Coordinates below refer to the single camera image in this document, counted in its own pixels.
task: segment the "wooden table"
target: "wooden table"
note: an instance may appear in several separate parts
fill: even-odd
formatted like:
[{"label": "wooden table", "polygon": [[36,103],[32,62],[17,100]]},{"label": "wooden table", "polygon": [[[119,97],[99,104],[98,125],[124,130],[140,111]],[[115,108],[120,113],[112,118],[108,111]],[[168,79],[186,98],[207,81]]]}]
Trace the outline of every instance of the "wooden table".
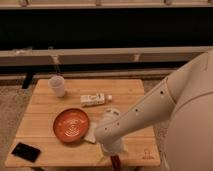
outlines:
[{"label": "wooden table", "polygon": [[[88,142],[65,145],[53,133],[56,116],[68,108],[81,108],[80,95],[103,92],[112,94],[106,105],[82,108],[91,121],[97,122],[108,107],[125,112],[144,94],[141,80],[136,79],[70,79],[65,80],[66,96],[57,98],[47,86],[46,79],[38,81],[15,139],[7,156],[6,167],[75,167],[110,166],[100,145]],[[127,151],[120,155],[123,166],[157,166],[160,164],[153,128],[131,133],[123,138]],[[13,156],[18,142],[39,148],[42,153],[35,163]]]}]

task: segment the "black panel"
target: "black panel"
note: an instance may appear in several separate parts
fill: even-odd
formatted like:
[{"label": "black panel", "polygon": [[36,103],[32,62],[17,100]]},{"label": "black panel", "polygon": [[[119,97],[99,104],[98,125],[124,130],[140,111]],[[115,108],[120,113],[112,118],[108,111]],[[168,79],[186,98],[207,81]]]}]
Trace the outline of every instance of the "black panel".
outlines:
[{"label": "black panel", "polygon": [[0,11],[0,50],[213,45],[213,8]]}]

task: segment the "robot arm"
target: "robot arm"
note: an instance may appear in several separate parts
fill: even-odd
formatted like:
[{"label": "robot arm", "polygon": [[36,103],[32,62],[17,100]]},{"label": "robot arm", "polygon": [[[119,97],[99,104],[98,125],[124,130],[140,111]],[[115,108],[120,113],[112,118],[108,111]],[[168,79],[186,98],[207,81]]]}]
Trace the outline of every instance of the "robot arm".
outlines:
[{"label": "robot arm", "polygon": [[[102,144],[104,154],[118,154],[122,149],[121,137],[124,135],[170,119],[170,127],[168,128],[166,140],[166,154],[168,154],[169,164],[172,163],[174,167],[177,167],[177,161],[180,161],[180,154],[177,154],[177,156],[174,154],[174,152],[177,153],[178,148],[176,147],[181,145],[181,143],[187,142],[187,145],[192,143],[191,139],[179,142],[183,134],[181,133],[180,135],[180,128],[184,131],[182,128],[187,129],[187,125],[189,125],[188,120],[187,122],[185,121],[182,113],[188,111],[187,106],[190,106],[192,101],[199,101],[200,97],[213,93],[212,83],[213,52],[210,51],[198,56],[166,77],[127,112],[120,114],[115,109],[107,110],[95,131],[96,139]],[[198,111],[196,109],[200,109],[201,107],[201,105],[190,106],[192,112],[187,114],[187,116],[191,116],[191,122],[199,122],[199,120],[193,121],[193,113],[196,113]],[[180,168],[175,169],[173,168],[174,171],[183,170]]]}]

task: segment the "cup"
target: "cup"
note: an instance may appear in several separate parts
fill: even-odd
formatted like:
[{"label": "cup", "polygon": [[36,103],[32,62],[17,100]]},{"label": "cup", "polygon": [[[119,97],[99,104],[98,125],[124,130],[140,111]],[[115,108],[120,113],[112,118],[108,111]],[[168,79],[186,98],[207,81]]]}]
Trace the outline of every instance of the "cup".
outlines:
[{"label": "cup", "polygon": [[48,86],[53,90],[57,97],[63,97],[65,94],[64,78],[56,75],[49,79]]}]

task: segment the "orange plate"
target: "orange plate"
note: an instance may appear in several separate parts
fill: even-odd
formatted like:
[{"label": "orange plate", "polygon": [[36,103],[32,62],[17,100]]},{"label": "orange plate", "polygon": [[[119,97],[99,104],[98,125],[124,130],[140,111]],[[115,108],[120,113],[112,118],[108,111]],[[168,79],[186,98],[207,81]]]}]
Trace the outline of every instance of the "orange plate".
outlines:
[{"label": "orange plate", "polygon": [[73,142],[83,137],[89,128],[87,114],[81,109],[71,108],[61,112],[55,119],[53,130],[63,142]]}]

